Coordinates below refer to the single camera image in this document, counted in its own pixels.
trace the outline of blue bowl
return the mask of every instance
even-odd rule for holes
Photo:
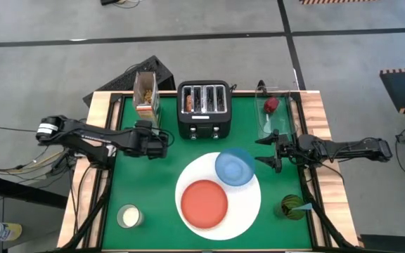
[[[225,184],[242,186],[254,176],[254,158],[241,148],[229,148],[218,155],[215,171]]]

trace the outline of gray floor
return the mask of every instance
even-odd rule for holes
[[[293,31],[405,27],[400,0],[313,6],[285,0],[285,6]],[[260,31],[283,31],[274,0],[144,0],[131,10],[101,7],[98,0],[0,0],[0,42]],[[321,90],[334,140],[375,136],[394,150],[405,115],[397,114],[378,73],[405,67],[405,34],[298,37],[295,45],[307,88]],[[223,79],[253,89],[263,79],[295,87],[283,37],[0,48],[0,126],[35,129],[42,117],[55,114],[83,118],[83,96],[151,55],[177,84]],[[405,165],[405,146],[399,150]],[[0,167],[40,152],[32,134],[0,131]],[[354,160],[341,169],[357,232],[405,235],[405,174],[397,161]],[[66,195],[68,184],[64,177],[48,190]],[[63,212],[45,215],[16,202],[5,211],[12,222],[23,222],[26,213],[38,216],[38,227],[49,228],[48,234],[10,251],[53,249]]]

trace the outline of green mat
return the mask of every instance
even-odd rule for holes
[[[274,127],[290,132],[288,111],[282,98]],[[230,240],[208,240],[187,228],[176,209],[174,189],[182,170],[201,155],[241,147],[254,156],[271,156],[273,146],[258,145],[254,97],[232,98],[231,132],[225,139],[214,141],[184,140],[179,136],[176,98],[160,98],[162,128],[171,131],[176,140],[167,158],[148,160],[117,154],[112,190],[103,235],[103,249],[310,249],[306,218],[291,221],[277,218],[273,206],[288,194],[301,196],[297,168],[283,160],[283,171],[256,162],[262,202],[251,227]],[[126,99],[121,128],[132,127],[138,116],[130,98]],[[145,220],[137,228],[121,228],[117,223],[118,209],[125,204],[136,205]]]

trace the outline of white plate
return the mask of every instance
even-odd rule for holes
[[[228,240],[241,235],[256,219],[260,209],[260,186],[255,175],[243,186],[228,186],[223,183],[215,171],[215,160],[218,154],[205,154],[187,165],[176,183],[174,199],[179,216],[195,234],[211,240]],[[181,211],[181,198],[185,189],[193,182],[204,179],[218,183],[228,198],[228,211],[223,221],[209,229],[190,225]]]

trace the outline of red object in glass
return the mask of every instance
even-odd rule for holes
[[[223,188],[210,180],[199,180],[187,187],[181,198],[184,218],[196,228],[213,228],[228,211]]]
[[[264,111],[266,113],[273,113],[279,105],[279,100],[275,97],[268,98],[264,104]]]

